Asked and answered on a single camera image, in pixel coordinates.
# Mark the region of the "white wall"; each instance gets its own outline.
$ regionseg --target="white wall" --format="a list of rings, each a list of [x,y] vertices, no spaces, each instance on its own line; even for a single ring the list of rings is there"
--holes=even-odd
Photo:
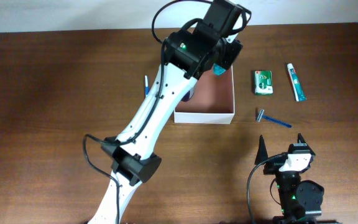
[[[0,0],[0,32],[150,28],[169,0]],[[358,0],[237,0],[252,11],[250,25],[358,22]],[[156,27],[202,18],[208,4],[168,7]]]

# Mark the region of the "open box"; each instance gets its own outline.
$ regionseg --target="open box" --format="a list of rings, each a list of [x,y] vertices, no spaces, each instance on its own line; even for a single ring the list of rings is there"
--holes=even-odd
[[[175,123],[230,124],[235,112],[233,67],[217,76],[212,70],[198,80],[193,97],[173,111]]]

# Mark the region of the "white and teal toothpaste tube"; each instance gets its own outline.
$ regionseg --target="white and teal toothpaste tube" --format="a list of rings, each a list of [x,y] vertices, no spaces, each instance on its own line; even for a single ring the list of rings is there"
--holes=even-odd
[[[289,63],[287,65],[288,74],[290,75],[293,93],[295,94],[296,101],[304,101],[306,100],[305,94],[302,91],[301,83],[299,82],[298,76],[295,73],[295,69],[293,65]]]

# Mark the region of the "wooden table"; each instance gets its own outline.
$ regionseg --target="wooden table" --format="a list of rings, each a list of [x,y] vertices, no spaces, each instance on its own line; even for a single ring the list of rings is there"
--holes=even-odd
[[[170,120],[155,146],[162,164],[122,222],[246,223],[259,135],[274,155],[302,133],[317,154],[303,179],[326,190],[321,219],[358,223],[358,24],[250,26],[239,39],[232,124]],[[0,223],[81,223],[94,215],[109,180],[86,164],[82,137],[123,130],[144,98],[143,76],[157,73],[159,52],[150,30],[0,34]],[[294,100],[286,62],[307,101]],[[273,72],[272,96],[252,93],[250,71],[260,69]],[[256,107],[293,128],[255,122]],[[110,170],[99,146],[89,148]],[[261,220],[281,215],[272,179],[262,169],[252,179]]]

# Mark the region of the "green soap box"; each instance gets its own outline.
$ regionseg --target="green soap box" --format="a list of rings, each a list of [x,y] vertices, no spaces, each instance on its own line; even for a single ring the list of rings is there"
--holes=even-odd
[[[271,71],[255,71],[255,94],[256,95],[273,94]]]

